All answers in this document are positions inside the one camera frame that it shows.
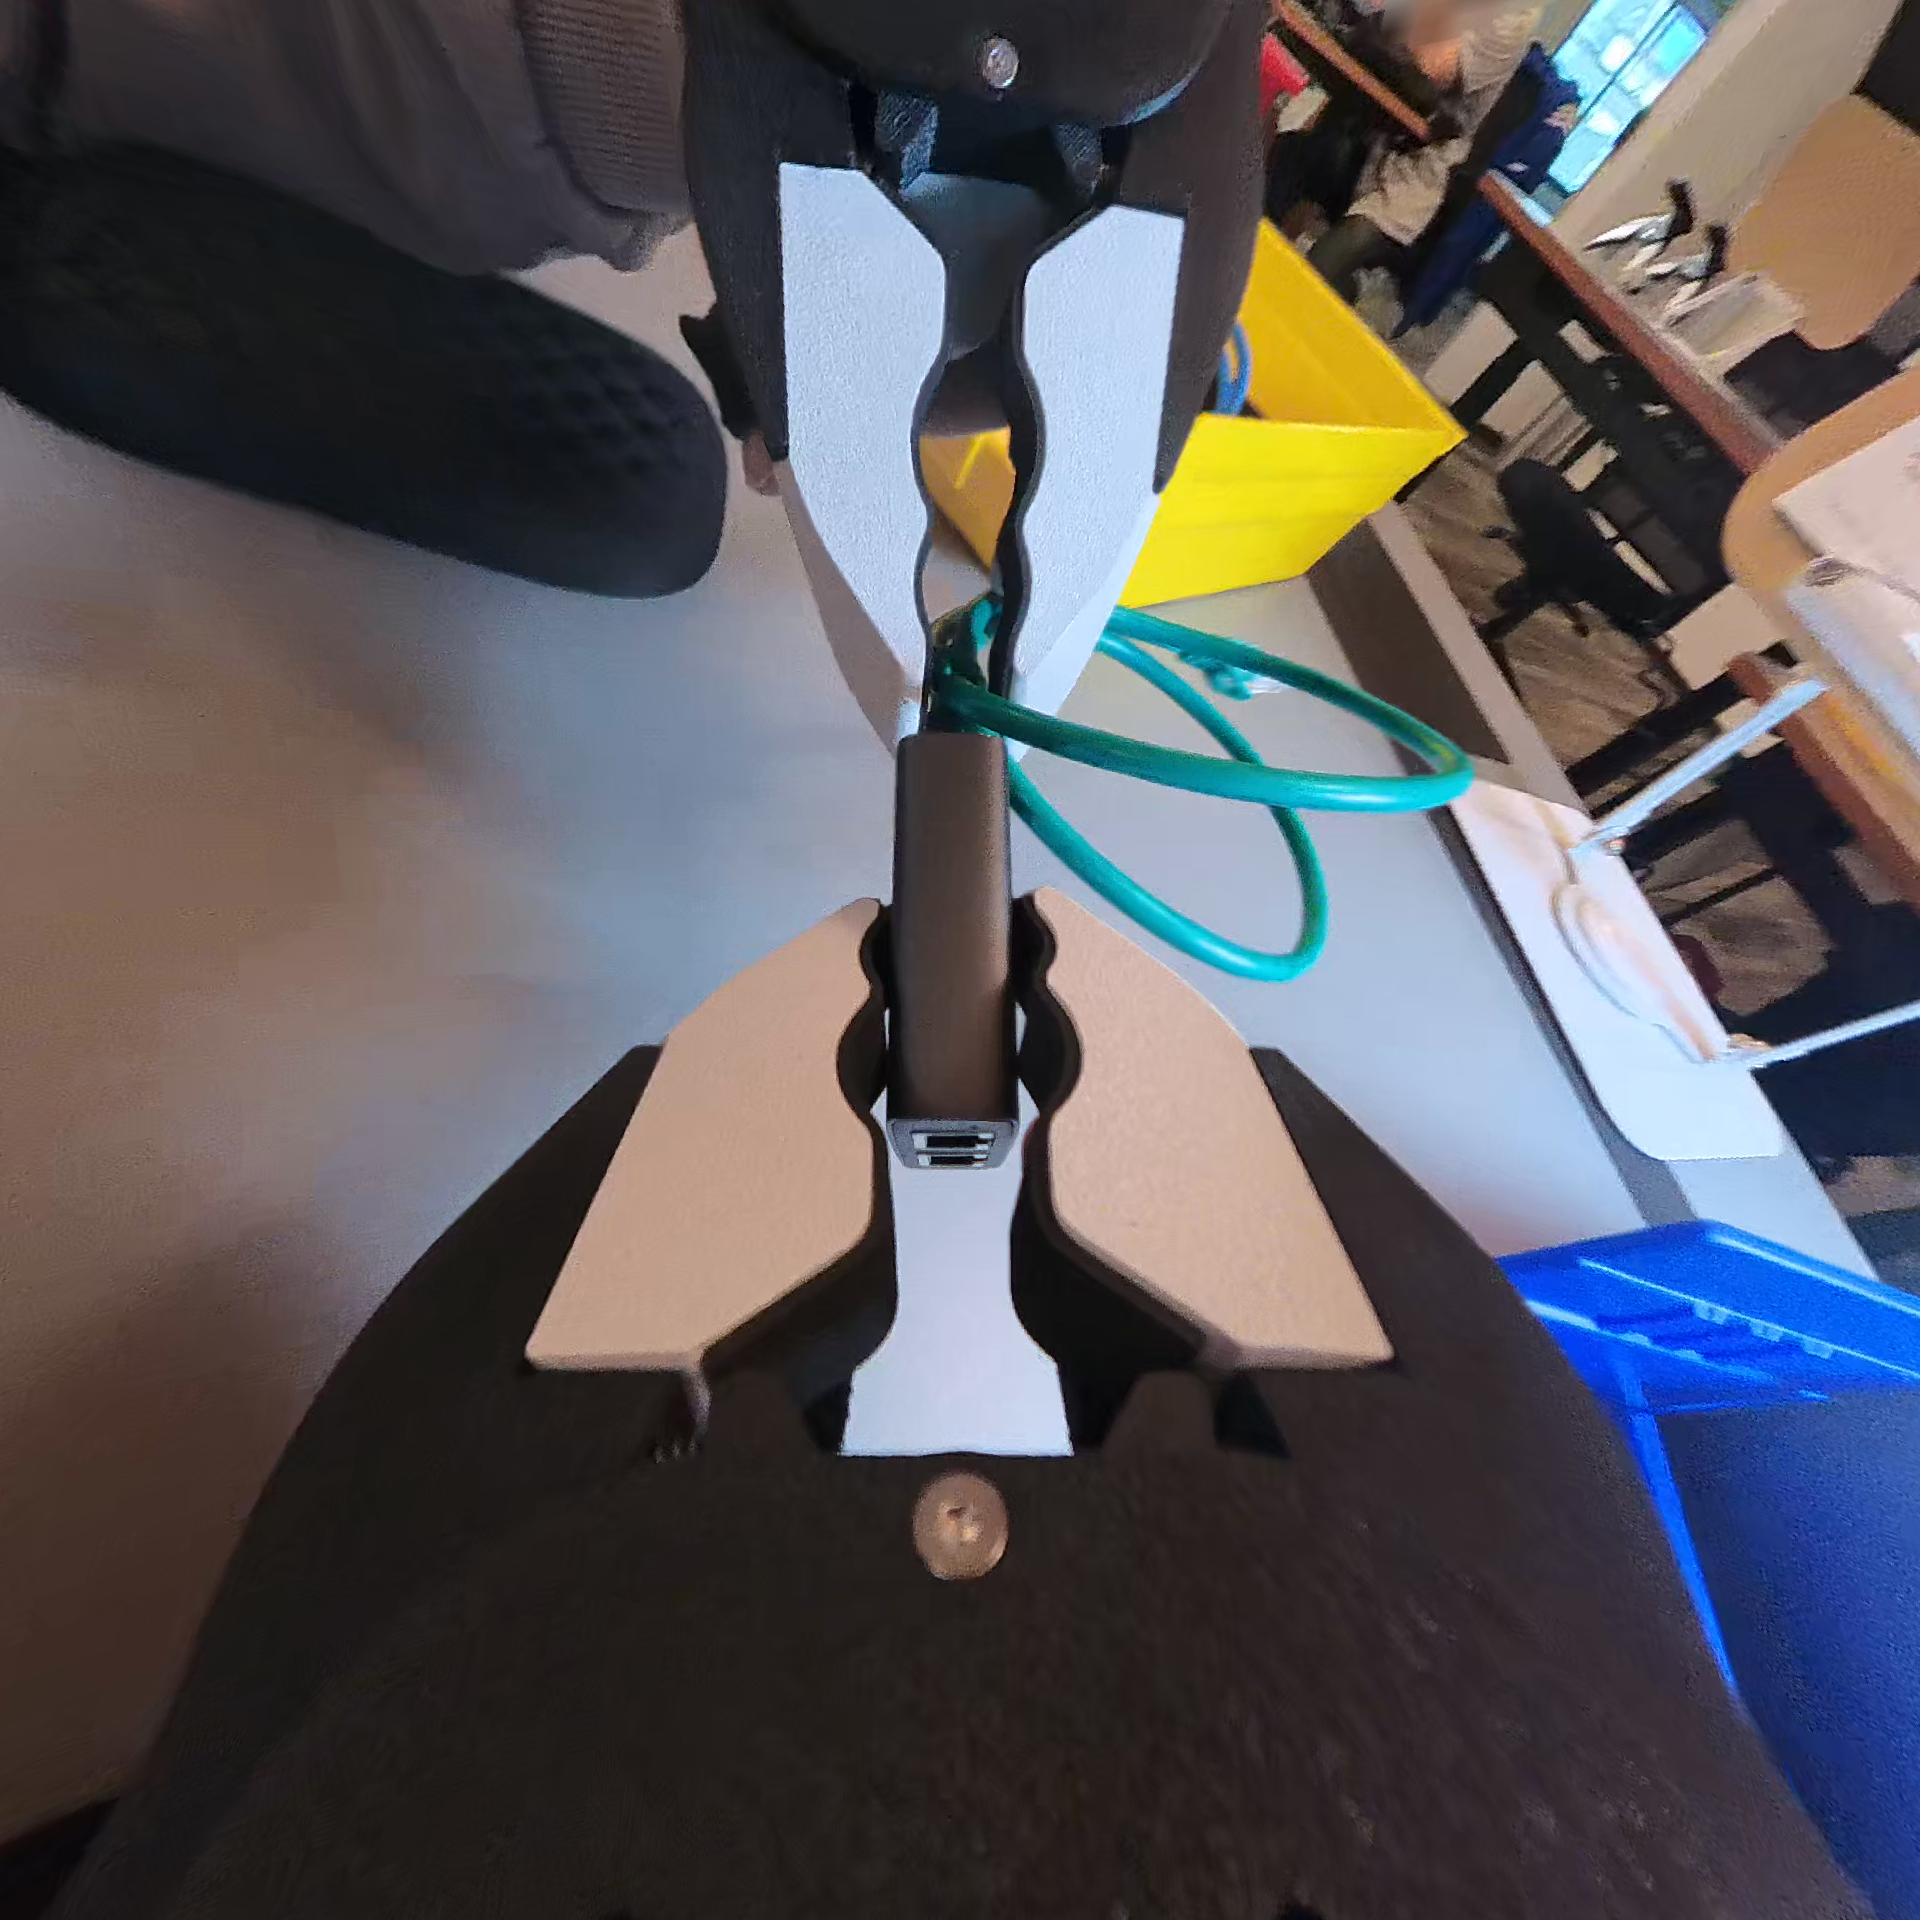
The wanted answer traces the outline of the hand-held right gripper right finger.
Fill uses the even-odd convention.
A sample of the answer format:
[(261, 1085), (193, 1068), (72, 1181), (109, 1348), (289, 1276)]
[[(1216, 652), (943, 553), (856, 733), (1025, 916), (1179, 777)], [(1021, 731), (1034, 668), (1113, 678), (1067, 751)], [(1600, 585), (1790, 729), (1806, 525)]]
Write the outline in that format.
[(1254, 1049), (1185, 977), (1057, 886), (1018, 903), (1022, 1198), (1073, 1301), (1208, 1373), (1391, 1363)]

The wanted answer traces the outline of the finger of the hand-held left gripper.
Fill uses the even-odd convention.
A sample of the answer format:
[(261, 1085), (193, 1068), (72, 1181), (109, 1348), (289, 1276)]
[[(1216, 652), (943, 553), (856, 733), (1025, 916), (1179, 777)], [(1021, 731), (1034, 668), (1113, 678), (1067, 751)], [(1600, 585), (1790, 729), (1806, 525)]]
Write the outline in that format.
[(1000, 533), (1000, 690), (1021, 707), (1065, 703), (1159, 509), (1182, 261), (1179, 214), (1110, 205), (1025, 269)]
[(882, 742), (921, 726), (931, 507), (921, 422), (946, 267), (867, 174), (779, 165), (784, 431), (776, 474), (832, 659)]

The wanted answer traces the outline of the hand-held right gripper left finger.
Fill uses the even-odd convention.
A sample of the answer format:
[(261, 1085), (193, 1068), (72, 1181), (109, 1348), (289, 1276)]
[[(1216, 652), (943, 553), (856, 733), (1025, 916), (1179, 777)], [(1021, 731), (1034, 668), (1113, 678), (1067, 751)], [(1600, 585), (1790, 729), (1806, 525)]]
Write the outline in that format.
[(527, 1340), (536, 1369), (709, 1377), (878, 1226), (873, 1121), (841, 1075), (878, 924), (877, 898), (841, 906), (672, 1028)]

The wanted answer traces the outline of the yellow plastic bin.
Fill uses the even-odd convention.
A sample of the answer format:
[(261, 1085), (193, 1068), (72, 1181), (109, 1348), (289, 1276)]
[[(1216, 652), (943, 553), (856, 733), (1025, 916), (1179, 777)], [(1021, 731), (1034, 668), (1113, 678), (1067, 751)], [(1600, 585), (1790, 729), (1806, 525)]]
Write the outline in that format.
[(1205, 412), (1120, 607), (1297, 580), (1464, 431), (1274, 223), (1239, 299), (1249, 406)]

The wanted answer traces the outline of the black ethernet port adapter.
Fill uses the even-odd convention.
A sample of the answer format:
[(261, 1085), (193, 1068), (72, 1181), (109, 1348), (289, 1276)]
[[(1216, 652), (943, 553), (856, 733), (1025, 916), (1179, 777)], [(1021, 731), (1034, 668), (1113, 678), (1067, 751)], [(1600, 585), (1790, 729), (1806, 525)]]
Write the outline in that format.
[(1018, 996), (1006, 755), (913, 733), (897, 755), (887, 913), (887, 1133), (907, 1167), (975, 1170), (1018, 1140)]

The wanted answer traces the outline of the blue plastic bin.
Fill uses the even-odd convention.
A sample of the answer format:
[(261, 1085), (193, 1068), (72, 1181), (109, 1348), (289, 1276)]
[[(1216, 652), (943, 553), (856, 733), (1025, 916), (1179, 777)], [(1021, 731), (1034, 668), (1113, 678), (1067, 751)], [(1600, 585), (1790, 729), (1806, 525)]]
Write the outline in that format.
[(1719, 1220), (1503, 1266), (1627, 1442), (1789, 1786), (1915, 1918), (1915, 1295)]

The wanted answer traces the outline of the person's left forearm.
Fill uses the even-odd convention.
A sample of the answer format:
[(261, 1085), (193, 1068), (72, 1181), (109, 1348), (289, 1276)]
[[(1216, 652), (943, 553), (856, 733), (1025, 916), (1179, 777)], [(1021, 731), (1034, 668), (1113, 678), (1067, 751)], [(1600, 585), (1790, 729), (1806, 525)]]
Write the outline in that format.
[(6, 143), (151, 149), (454, 271), (689, 227), (682, 5), (6, 3)]

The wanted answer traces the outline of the black textured garment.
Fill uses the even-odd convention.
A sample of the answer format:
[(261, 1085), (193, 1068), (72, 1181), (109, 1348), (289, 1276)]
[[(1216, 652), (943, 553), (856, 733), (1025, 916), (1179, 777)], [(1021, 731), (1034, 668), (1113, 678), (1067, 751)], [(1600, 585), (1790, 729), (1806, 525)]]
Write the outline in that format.
[(651, 348), (150, 149), (6, 153), (3, 383), (155, 468), (568, 593), (685, 593), (727, 523), (722, 427)]

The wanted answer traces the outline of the black office chair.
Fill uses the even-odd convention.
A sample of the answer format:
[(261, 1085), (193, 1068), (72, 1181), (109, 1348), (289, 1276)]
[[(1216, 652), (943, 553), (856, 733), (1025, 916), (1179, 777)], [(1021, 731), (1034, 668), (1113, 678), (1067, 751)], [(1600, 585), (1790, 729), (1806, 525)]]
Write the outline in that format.
[(1586, 613), (1626, 635), (1643, 659), (1642, 683), (1663, 701), (1688, 694), (1693, 686), (1673, 668), (1666, 639), (1682, 606), (1665, 579), (1648, 575), (1623, 555), (1562, 470), (1542, 462), (1517, 462), (1495, 481), (1507, 527), (1494, 527), (1489, 537), (1519, 553), (1520, 572), (1495, 587), (1495, 610), (1474, 630), (1514, 692), (1520, 692), (1520, 678), (1509, 639), (1542, 610), (1562, 607), (1581, 637), (1591, 630)]

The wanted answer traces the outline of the white document stand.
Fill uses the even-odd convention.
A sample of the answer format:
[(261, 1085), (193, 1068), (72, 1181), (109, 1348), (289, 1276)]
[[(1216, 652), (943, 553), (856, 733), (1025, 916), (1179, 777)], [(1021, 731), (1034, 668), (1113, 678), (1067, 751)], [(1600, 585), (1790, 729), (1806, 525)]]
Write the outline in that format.
[(1845, 687), (1915, 742), (1918, 595), (1849, 561), (1810, 562), (1789, 607), (1835, 659), (1798, 669), (1751, 718), (1681, 759), (1632, 799), (1589, 818), (1499, 785), (1447, 807), (1499, 921), (1527, 959), (1552, 1021), (1617, 1132), (1656, 1162), (1751, 1162), (1783, 1150), (1783, 1130), (1751, 1087), (1826, 1049), (1918, 1020), (1913, 999), (1783, 1045), (1731, 1034), (1618, 849), (1659, 805), (1719, 770), (1751, 741)]

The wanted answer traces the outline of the brown-edged table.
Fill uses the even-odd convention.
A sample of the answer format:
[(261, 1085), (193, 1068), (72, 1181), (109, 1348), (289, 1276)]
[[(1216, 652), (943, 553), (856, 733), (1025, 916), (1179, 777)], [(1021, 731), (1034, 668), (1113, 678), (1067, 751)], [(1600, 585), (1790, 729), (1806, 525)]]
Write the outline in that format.
[[(1478, 299), (1494, 306), (1514, 342), (1456, 399), (1454, 420), (1474, 438), (1481, 420), (1527, 372), (1549, 372), (1586, 429), (1615, 452), (1639, 503), (1659, 521), (1701, 607), (1726, 585), (1722, 535), (1751, 481), (1781, 451), (1767, 420), (1699, 369), (1666, 330), (1600, 277), (1589, 258), (1531, 218), (1509, 181), (1480, 181), (1478, 197), (1499, 220), (1503, 247), (1480, 267)], [(1867, 746), (1857, 694), (1832, 687), (1835, 714), (1814, 703), (1779, 725), (1794, 780), (1858, 841), (1894, 895), (1915, 910), (1915, 774), (1897, 773)]]

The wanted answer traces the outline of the silver metal tool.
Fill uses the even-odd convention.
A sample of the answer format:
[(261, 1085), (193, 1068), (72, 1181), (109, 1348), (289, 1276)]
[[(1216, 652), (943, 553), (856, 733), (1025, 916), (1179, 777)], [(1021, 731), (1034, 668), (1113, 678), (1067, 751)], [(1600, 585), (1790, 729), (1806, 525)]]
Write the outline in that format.
[(1728, 278), (1736, 227), (1706, 220), (1693, 181), (1665, 181), (1665, 201), (1623, 223), (1600, 231), (1577, 247), (1600, 261), (1630, 295), (1666, 290), (1703, 295)]

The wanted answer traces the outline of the window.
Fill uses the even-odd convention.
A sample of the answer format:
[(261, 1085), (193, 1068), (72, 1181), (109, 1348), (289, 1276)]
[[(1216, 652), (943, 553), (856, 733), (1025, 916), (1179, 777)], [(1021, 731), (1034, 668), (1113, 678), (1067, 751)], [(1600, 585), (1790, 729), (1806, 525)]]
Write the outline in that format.
[(1549, 171), (1546, 203), (1567, 205), (1632, 135), (1722, 21), (1717, 3), (1567, 6), (1552, 65), (1576, 87), (1576, 122)]

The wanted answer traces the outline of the wooden backing board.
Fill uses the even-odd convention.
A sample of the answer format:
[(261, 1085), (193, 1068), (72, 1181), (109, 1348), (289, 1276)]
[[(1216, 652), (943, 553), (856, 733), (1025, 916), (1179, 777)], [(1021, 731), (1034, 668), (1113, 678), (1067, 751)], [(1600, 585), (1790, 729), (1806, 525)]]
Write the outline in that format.
[(1722, 527), (1722, 561), (1731, 583), (1763, 610), (1776, 639), (1806, 669), (1847, 692), (1857, 692), (1857, 683), (1785, 604), (1789, 587), (1817, 553), (1779, 514), (1779, 498), (1915, 419), (1918, 369), (1906, 369), (1774, 451), (1745, 481)]

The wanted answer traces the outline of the wooden chair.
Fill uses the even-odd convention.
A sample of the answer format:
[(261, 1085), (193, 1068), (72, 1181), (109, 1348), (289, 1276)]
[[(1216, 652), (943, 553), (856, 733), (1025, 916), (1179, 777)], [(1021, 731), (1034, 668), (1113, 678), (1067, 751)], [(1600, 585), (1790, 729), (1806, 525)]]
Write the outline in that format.
[(1736, 222), (1728, 263), (1792, 302), (1810, 348), (1862, 341), (1918, 275), (1918, 135), (1843, 97)]

